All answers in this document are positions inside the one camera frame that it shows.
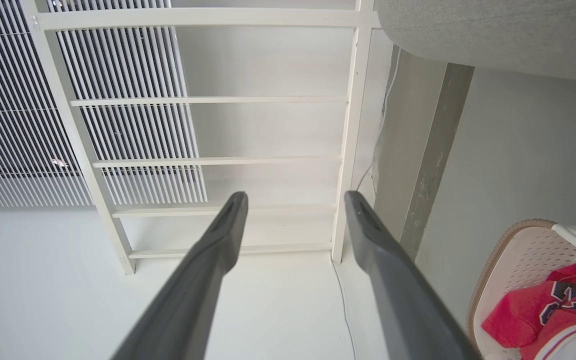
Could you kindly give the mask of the white perforated laundry basket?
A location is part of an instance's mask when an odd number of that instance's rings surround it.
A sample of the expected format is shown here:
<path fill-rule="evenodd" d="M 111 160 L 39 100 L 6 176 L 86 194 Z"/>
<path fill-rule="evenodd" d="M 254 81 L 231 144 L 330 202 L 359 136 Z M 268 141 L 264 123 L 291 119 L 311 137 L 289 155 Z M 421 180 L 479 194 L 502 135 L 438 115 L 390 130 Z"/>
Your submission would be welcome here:
<path fill-rule="evenodd" d="M 482 360 L 521 360 L 517 348 L 494 341 L 482 323 L 510 291 L 539 285 L 560 268 L 576 264 L 576 225 L 526 219 L 503 233 L 478 278 L 466 317 L 467 335 Z"/>

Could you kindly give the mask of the white wooden railing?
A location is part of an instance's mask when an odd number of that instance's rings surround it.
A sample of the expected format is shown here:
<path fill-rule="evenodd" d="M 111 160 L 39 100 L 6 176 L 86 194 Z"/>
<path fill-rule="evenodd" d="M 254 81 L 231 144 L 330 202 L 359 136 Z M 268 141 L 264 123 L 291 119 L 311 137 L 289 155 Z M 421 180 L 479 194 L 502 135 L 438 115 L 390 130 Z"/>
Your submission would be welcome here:
<path fill-rule="evenodd" d="M 224 166 L 243 164 L 290 164 L 300 158 L 165 158 L 134 161 L 99 161 L 91 144 L 86 123 L 82 120 L 80 103 L 76 100 L 57 41 L 57 32 L 92 28 L 136 27 L 306 27 L 352 28 L 350 74 L 345 96 L 335 101 L 346 104 L 343 121 L 342 150 L 333 161 L 339 162 L 338 182 L 334 198 L 334 220 L 331 240 L 327 243 L 277 244 L 247 246 L 245 253 L 330 252 L 332 262 L 340 264 L 346 232 L 346 215 L 341 208 L 342 197 L 351 187 L 361 112 L 364 102 L 371 37 L 382 28 L 374 10 L 374 0 L 356 0 L 354 10 L 273 8 L 273 7 L 156 7 L 118 10 L 84 10 L 52 13 L 45 0 L 20 0 L 30 36 L 45 72 L 49 89 L 61 117 L 62 125 L 73 149 L 75 159 L 101 220 L 103 230 L 126 275 L 135 274 L 137 259 L 178 257 L 180 251 L 134 251 L 121 220 L 115 217 L 112 202 L 102 173 L 103 167 L 150 166 Z"/>

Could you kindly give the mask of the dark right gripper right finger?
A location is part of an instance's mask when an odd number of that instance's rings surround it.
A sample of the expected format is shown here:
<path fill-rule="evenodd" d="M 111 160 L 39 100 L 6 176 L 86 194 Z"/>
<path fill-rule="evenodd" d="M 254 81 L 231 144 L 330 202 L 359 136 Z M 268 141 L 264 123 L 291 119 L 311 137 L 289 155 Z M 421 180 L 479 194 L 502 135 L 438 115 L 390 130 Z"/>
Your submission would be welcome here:
<path fill-rule="evenodd" d="M 373 288 L 390 360 L 482 360 L 363 194 L 343 196 L 352 250 Z"/>

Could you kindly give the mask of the red jersey garment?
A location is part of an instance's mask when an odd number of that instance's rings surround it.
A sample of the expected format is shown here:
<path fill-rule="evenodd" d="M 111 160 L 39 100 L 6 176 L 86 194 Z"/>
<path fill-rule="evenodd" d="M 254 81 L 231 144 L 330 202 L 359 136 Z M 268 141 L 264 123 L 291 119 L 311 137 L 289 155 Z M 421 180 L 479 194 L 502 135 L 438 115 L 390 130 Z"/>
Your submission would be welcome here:
<path fill-rule="evenodd" d="M 576 325 L 576 264 L 551 272 L 545 281 L 505 294 L 482 329 L 501 346 L 534 360 L 551 337 Z"/>

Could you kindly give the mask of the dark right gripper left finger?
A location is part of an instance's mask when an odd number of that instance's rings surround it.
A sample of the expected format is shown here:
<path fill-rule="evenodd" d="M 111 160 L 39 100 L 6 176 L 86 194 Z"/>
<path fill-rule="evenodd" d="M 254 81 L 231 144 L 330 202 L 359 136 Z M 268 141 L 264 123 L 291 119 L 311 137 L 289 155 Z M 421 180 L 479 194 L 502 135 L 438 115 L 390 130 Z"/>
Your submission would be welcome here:
<path fill-rule="evenodd" d="M 249 198 L 233 193 L 111 360 L 204 360 L 224 276 L 236 265 Z"/>

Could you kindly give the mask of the grey fabric sofa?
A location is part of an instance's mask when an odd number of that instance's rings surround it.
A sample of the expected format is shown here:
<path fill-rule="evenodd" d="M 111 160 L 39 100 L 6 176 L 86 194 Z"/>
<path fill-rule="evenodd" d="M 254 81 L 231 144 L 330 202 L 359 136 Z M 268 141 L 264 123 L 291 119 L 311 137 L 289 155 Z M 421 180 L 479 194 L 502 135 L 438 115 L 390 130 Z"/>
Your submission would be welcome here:
<path fill-rule="evenodd" d="M 576 80 L 576 0 L 375 0 L 393 43 L 417 57 Z"/>

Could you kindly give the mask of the white slatted wall panel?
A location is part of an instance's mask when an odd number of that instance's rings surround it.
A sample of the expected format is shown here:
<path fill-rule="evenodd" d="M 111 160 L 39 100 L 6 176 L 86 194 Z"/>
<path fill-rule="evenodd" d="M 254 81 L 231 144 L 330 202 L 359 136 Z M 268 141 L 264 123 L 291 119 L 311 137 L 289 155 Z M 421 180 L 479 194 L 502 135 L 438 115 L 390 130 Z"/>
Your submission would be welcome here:
<path fill-rule="evenodd" d="M 0 208 L 93 207 L 21 0 L 0 0 Z M 60 30 L 77 100 L 186 97 L 173 27 Z M 99 160 L 198 158 L 188 104 L 75 108 Z"/>

